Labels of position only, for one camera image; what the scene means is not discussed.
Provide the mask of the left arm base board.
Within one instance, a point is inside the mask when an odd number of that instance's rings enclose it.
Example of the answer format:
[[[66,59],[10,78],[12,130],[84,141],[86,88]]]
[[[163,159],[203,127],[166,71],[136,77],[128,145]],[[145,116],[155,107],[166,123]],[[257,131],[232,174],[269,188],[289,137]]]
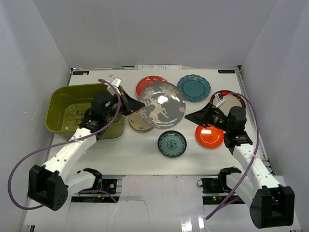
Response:
[[[72,203],[117,203],[120,198],[121,186],[118,179],[102,179],[98,191],[74,194]]]

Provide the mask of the grey plate with white deer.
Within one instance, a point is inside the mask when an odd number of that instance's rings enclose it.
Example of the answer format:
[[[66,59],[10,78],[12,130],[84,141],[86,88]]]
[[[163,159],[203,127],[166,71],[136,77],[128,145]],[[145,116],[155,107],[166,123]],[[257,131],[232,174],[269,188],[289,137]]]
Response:
[[[168,82],[148,85],[140,94],[139,101],[145,106],[139,110],[145,123],[153,128],[168,129],[177,125],[186,110],[183,93]]]

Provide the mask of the red plate with teal flower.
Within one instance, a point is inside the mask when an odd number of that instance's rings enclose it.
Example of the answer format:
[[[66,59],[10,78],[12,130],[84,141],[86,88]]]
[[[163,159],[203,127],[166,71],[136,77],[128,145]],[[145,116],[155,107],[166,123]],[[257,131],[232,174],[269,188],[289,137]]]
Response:
[[[167,82],[167,80],[161,76],[151,75],[141,79],[136,85],[136,95],[139,97],[142,91],[150,84],[155,82]]]

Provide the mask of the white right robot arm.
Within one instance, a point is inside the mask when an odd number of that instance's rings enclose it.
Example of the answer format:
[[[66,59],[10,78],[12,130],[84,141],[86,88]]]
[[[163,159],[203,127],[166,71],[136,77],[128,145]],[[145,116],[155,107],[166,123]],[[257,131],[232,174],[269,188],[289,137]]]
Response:
[[[224,143],[232,156],[244,169],[225,168],[219,173],[218,188],[232,195],[236,193],[248,206],[256,228],[291,226],[294,222],[295,194],[290,186],[283,186],[255,155],[255,148],[247,132],[246,110],[240,106],[230,108],[225,115],[213,104],[187,114],[185,119],[203,127],[222,129]]]

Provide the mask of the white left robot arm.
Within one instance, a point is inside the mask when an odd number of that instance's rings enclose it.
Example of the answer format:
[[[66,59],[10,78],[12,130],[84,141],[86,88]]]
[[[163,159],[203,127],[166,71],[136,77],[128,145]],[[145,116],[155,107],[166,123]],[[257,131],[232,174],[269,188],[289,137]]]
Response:
[[[130,115],[144,106],[124,91],[113,96],[98,92],[68,144],[42,166],[34,165],[30,169],[28,197],[56,211],[70,194],[99,192],[102,188],[102,174],[99,171],[85,168],[70,175],[71,168],[100,139],[118,115]]]

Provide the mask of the right arm base board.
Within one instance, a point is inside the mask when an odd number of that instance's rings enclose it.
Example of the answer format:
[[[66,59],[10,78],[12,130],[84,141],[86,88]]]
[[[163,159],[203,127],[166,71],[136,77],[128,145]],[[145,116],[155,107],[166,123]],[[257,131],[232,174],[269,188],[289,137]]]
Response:
[[[231,191],[213,176],[199,179],[197,186],[202,190],[203,205],[219,205]]]

